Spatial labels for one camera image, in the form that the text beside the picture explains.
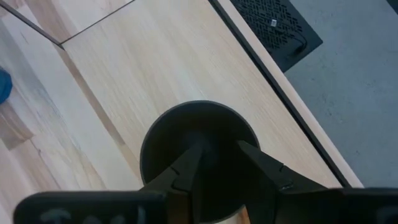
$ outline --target black round base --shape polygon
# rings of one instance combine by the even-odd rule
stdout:
[[[212,101],[177,105],[149,129],[141,149],[141,176],[149,183],[194,144],[204,148],[201,160],[201,217],[219,222],[238,212],[242,173],[237,140],[259,148],[250,125],[227,106]]]

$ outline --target gray carpet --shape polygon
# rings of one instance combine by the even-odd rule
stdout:
[[[291,0],[324,43],[286,72],[367,187],[398,187],[398,15],[386,0]]]

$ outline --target blue object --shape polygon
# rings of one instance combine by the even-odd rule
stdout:
[[[0,68],[0,104],[10,96],[12,89],[11,76]]]

